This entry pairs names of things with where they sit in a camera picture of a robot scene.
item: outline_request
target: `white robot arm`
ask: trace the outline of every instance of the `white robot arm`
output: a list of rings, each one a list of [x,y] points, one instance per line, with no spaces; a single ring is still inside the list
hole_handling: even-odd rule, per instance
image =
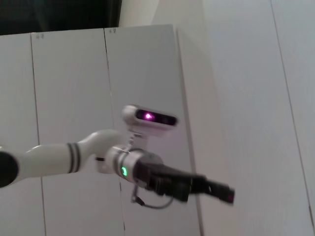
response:
[[[78,143],[39,145],[25,153],[0,148],[0,187],[29,177],[78,172],[91,155],[104,157],[122,142],[117,131],[100,130]]]
[[[159,156],[145,150],[147,137],[174,128],[176,117],[129,105],[123,110],[123,119],[131,132],[128,144],[117,131],[100,130],[78,143],[39,145],[25,153],[1,147],[0,188],[29,177],[78,172],[94,156],[97,171],[115,173],[135,184],[133,202],[142,206],[144,203],[136,196],[137,187],[182,202],[187,202],[189,194],[206,193],[233,203],[234,190],[228,185],[165,166]]]

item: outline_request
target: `white cabinet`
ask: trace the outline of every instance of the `white cabinet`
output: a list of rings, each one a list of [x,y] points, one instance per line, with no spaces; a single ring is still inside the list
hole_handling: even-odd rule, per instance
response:
[[[103,29],[33,33],[40,144],[113,128]],[[119,179],[82,171],[43,178],[47,236],[124,235]]]
[[[175,114],[179,125],[165,137],[150,137],[148,150],[166,165],[191,172],[182,80],[175,51],[173,26],[105,29],[114,126],[127,136],[121,110],[126,104]],[[151,210],[130,203],[132,185],[122,184],[126,236],[199,235],[196,201],[177,201],[165,210]],[[162,205],[168,198],[142,190],[142,200]]]
[[[30,34],[0,36],[0,145],[38,145]],[[0,235],[44,236],[40,178],[0,189]]]

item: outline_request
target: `cable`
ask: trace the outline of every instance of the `cable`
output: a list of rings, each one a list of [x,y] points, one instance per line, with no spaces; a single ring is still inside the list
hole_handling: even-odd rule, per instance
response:
[[[166,204],[161,205],[161,206],[153,206],[153,205],[147,205],[144,203],[144,201],[138,197],[138,186],[135,185],[132,191],[132,196],[131,196],[131,202],[132,203],[138,203],[142,207],[150,208],[150,209],[155,209],[155,210],[161,210],[169,207],[172,203],[174,198],[172,197]]]

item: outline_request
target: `white panel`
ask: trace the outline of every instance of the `white panel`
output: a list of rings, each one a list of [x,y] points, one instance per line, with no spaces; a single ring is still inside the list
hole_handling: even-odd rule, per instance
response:
[[[273,0],[301,157],[315,217],[315,1]]]
[[[41,144],[113,127],[104,30],[33,33]],[[47,236],[123,235],[119,179],[96,172],[43,178]]]
[[[166,165],[191,171],[181,78],[173,28],[150,26],[105,29],[112,90],[114,126],[126,134],[121,110],[127,104],[165,111],[179,117],[180,124],[167,137],[151,137],[148,150],[160,155]],[[133,186],[121,180],[126,236],[199,235],[196,201],[174,202],[164,210],[152,210],[130,202]],[[142,190],[147,204],[161,205],[168,198]]]
[[[0,36],[0,144],[38,145],[30,34]],[[0,189],[0,235],[44,236],[40,178]]]
[[[270,2],[204,10],[205,29],[179,32],[196,169],[236,189],[233,207],[201,199],[205,235],[312,236]]]

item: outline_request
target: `dark ceiling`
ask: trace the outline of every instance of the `dark ceiling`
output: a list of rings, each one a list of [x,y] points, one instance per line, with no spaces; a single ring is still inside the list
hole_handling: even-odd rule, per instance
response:
[[[0,0],[0,35],[117,27],[122,0]]]

